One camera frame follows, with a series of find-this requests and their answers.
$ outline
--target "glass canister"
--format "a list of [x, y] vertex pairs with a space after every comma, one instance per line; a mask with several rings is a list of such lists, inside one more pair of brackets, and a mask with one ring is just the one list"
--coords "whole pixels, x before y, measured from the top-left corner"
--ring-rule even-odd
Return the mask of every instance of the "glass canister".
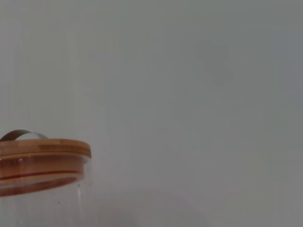
[[[39, 139], [15, 140], [25, 133]], [[0, 139], [0, 227], [95, 227], [90, 146], [15, 130]]]

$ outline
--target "jar lid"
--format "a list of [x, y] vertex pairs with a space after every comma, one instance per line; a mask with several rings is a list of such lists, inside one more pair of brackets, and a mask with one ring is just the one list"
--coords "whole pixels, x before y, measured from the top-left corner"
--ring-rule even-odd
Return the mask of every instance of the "jar lid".
[[[15, 140], [33, 133], [39, 139]], [[48, 139], [19, 129], [0, 139], [0, 196], [36, 192], [70, 184], [84, 177], [91, 158], [89, 144], [68, 139]]]

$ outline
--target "wooden lid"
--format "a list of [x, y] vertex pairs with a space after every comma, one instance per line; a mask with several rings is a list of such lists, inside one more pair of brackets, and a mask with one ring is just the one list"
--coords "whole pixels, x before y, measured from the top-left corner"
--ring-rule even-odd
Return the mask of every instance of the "wooden lid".
[[[41, 139], [15, 140], [34, 133]], [[15, 130], [0, 139], [0, 197], [36, 192], [73, 183], [84, 177], [90, 146], [82, 141], [47, 139]]]
[[44, 155], [82, 155], [91, 158], [89, 144], [68, 139], [32, 139], [0, 142], [0, 159]]

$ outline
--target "gray background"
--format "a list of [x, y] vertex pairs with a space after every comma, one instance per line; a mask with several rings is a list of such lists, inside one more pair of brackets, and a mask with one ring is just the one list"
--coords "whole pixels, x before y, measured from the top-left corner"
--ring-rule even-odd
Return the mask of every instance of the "gray background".
[[301, 227], [302, 9], [2, 0], [0, 133], [90, 143], [101, 226]]

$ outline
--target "bamboo lid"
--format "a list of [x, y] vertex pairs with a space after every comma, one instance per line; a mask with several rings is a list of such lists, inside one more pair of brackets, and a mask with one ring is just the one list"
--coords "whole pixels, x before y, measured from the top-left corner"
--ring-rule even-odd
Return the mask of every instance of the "bamboo lid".
[[[15, 140], [33, 133], [40, 139]], [[51, 189], [84, 177], [90, 146], [82, 141], [48, 139], [29, 130], [15, 130], [0, 139], [0, 196]]]

